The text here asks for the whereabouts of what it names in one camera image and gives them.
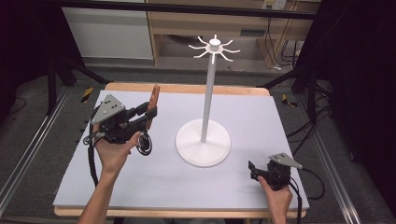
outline white stand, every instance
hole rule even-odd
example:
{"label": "white stand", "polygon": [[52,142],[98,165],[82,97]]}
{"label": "white stand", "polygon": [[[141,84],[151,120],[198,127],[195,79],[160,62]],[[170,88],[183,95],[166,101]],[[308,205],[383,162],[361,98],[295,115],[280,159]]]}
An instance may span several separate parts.
{"label": "white stand", "polygon": [[221,45],[216,35],[209,43],[204,42],[199,36],[198,39],[206,46],[200,48],[190,47],[193,49],[205,49],[205,52],[199,56],[194,56],[194,58],[201,58],[208,52],[210,53],[207,68],[204,118],[187,122],[180,128],[176,137],[176,147],[180,156],[190,164],[198,167],[210,167],[223,161],[231,149],[231,138],[227,130],[219,123],[209,120],[217,54],[232,62],[222,52],[225,50],[236,53],[239,50],[224,49],[223,46],[229,45],[233,41],[231,40],[227,44]]}

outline metal frame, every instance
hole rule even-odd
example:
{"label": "metal frame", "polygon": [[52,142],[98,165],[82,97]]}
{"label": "metal frame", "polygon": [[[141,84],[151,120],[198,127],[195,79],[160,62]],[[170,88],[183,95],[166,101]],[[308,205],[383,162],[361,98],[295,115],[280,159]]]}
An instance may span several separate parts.
{"label": "metal frame", "polygon": [[[305,100],[301,95],[297,95],[296,97],[299,105],[305,105]],[[305,120],[309,121],[310,118],[307,112],[302,108],[301,109]],[[355,224],[361,223],[361,219],[359,218],[358,212],[355,209],[355,205],[351,201],[349,194],[347,193],[347,189],[344,186],[344,183],[338,174],[338,171],[335,169],[334,164],[332,163],[332,159],[327,152],[327,149],[323,143],[323,140],[320,137],[318,130],[314,132],[314,141],[315,145],[317,145],[318,155],[323,164],[324,171],[326,172],[327,177],[329,177],[330,185],[332,186],[332,190],[334,191],[334,196],[340,205],[341,211],[346,219],[346,223]]]}
{"label": "metal frame", "polygon": [[129,10],[129,11],[196,13],[196,14],[267,17],[267,18],[298,19],[298,20],[313,20],[317,17],[317,14],[313,12],[294,12],[294,11],[282,11],[282,10],[237,8],[237,7],[203,7],[203,6],[188,6],[188,5],[174,5],[174,4],[151,4],[151,3],[83,1],[83,0],[35,0],[35,1],[37,3],[42,3],[46,5],[57,5],[59,7],[96,8],[96,9]]}
{"label": "metal frame", "polygon": [[0,216],[3,215],[8,203],[10,202],[12,196],[17,190],[18,185],[24,177],[29,165],[32,163],[35,154],[43,143],[47,133],[50,130],[53,122],[56,120],[59,112],[61,111],[66,96],[70,92],[72,87],[63,87],[60,96],[58,97],[57,105],[53,109],[52,113],[48,114],[43,120],[41,126],[38,128],[35,136],[30,142],[29,146],[24,151],[20,161],[16,165],[15,169],[12,171],[11,176],[8,178],[6,184],[0,191]]}

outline white tabletop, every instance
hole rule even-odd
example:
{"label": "white tabletop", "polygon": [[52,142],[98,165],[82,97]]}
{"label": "white tabletop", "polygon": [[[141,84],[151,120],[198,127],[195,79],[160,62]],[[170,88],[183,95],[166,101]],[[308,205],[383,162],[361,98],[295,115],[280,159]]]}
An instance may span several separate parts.
{"label": "white tabletop", "polygon": [[[97,104],[106,94],[113,94],[127,108],[149,100],[150,92],[102,91]],[[270,96],[213,95],[210,119],[229,132],[231,152],[220,164],[198,168],[177,153],[175,138],[186,122],[201,119],[205,96],[190,93],[160,93],[158,116],[149,134],[153,149],[149,156],[134,148],[116,182],[110,209],[170,210],[261,210],[267,209],[264,192],[250,179],[248,161],[266,170],[269,156],[285,152],[291,156],[276,105]],[[88,135],[88,129],[82,138]],[[58,194],[59,207],[83,207],[91,198],[94,184],[90,176],[87,146],[78,144]],[[98,176],[101,164],[95,153]],[[304,187],[296,169],[291,176],[299,185],[303,208],[309,207]],[[290,209],[297,208],[294,196]]]}

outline human hand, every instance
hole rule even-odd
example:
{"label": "human hand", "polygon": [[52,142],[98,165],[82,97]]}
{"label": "human hand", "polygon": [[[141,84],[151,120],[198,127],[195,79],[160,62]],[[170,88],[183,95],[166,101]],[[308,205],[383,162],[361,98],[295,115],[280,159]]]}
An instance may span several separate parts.
{"label": "human hand", "polygon": [[285,186],[280,190],[272,190],[264,177],[258,176],[258,180],[267,196],[268,208],[273,221],[275,224],[286,223],[286,214],[293,197],[289,186]]}
{"label": "human hand", "polygon": [[[99,129],[99,124],[92,127],[92,131],[96,132]],[[96,151],[99,154],[102,163],[101,178],[105,175],[107,177],[117,177],[126,162],[131,148],[137,145],[137,140],[141,132],[136,132],[131,139],[125,144],[110,144],[105,139],[100,139],[96,144]]]}

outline white wall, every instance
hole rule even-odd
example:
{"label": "white wall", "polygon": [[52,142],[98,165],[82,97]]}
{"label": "white wall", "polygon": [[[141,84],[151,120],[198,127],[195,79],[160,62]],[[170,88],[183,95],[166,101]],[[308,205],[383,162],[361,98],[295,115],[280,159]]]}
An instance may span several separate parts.
{"label": "white wall", "polygon": [[65,7],[64,15],[82,57],[153,59],[145,11]]}

